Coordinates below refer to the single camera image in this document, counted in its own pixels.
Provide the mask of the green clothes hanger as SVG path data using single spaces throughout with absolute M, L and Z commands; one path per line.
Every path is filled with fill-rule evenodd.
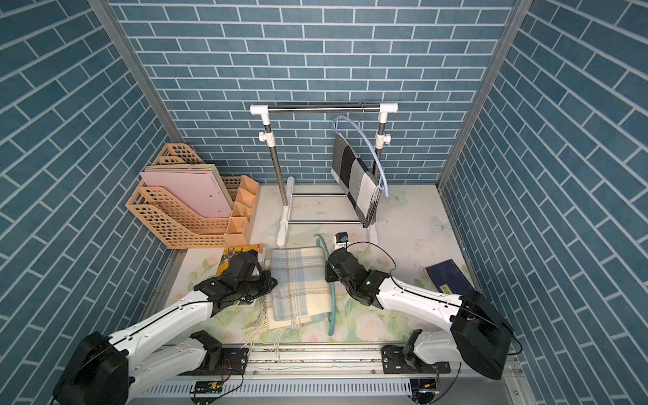
M 325 239 L 323 238 L 322 234 L 316 234 L 316 243 L 317 246 L 322 248 L 322 251 L 324 252 L 325 259 L 328 258 L 329 256 L 329 250 L 327 248 L 327 243 Z M 329 320 L 329 329 L 327 335 L 329 337 L 332 337 L 335 334 L 335 326 L 336 326 L 336 317 L 337 317 L 337 306 L 336 306 L 336 285 L 334 282 L 329 282 L 329 287 L 332 295 L 332 310 L 328 314 L 328 320 Z

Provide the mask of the pastel plaid scarf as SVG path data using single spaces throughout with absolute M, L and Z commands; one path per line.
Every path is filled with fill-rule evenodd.
M 269 270 L 278 285 L 261 301 L 258 321 L 245 329 L 244 344 L 252 346 L 265 332 L 277 341 L 289 330 L 328 322 L 332 295 L 325 280 L 322 248 L 310 246 L 272 251 Z

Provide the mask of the black white checkered scarf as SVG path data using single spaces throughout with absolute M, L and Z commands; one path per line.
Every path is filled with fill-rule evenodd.
M 373 225 L 381 197 L 379 182 L 340 133 L 333 145 L 332 175 L 346 193 L 363 227 Z

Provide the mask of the light blue clothes hanger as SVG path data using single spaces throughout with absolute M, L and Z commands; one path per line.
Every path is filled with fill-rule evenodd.
M 384 171 L 384 168 L 381 163 L 381 157 L 380 154 L 376 151 L 376 146 L 371 143 L 369 140 L 368 136 L 364 132 L 364 130 L 361 128 L 361 126 L 356 123 L 355 121 L 351 120 L 348 116 L 344 115 L 338 115 L 332 120 L 332 129 L 337 133 L 339 130 L 339 123 L 340 122 L 346 122 L 349 123 L 349 125 L 354 128 L 354 130 L 359 133 L 361 138 L 364 140 L 366 143 L 366 146 L 371 150 L 371 155 L 374 161 L 374 171 L 378 172 L 378 175 L 380 177 L 378 186 L 381 190 L 383 190 L 384 194 L 386 197 L 389 196 L 389 185 L 387 182 L 386 174 Z

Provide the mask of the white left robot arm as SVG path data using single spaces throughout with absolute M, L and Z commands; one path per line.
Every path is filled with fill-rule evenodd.
M 218 277 L 207 278 L 184 298 L 123 330 L 82 339 L 52 392 L 60 404 L 127 404 L 144 391 L 188 371 L 217 369 L 221 342 L 197 331 L 173 347 L 167 343 L 238 303 L 268 295 L 278 282 L 240 251 Z

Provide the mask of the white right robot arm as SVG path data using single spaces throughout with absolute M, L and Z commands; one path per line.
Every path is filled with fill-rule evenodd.
M 409 285 L 390 273 L 367 270 L 346 248 L 329 255 L 327 271 L 362 305 L 403 312 L 440 329 L 410 336 L 403 354 L 415 371 L 420 364 L 461 361 L 481 376 L 502 378 L 514 329 L 480 292 L 448 295 Z

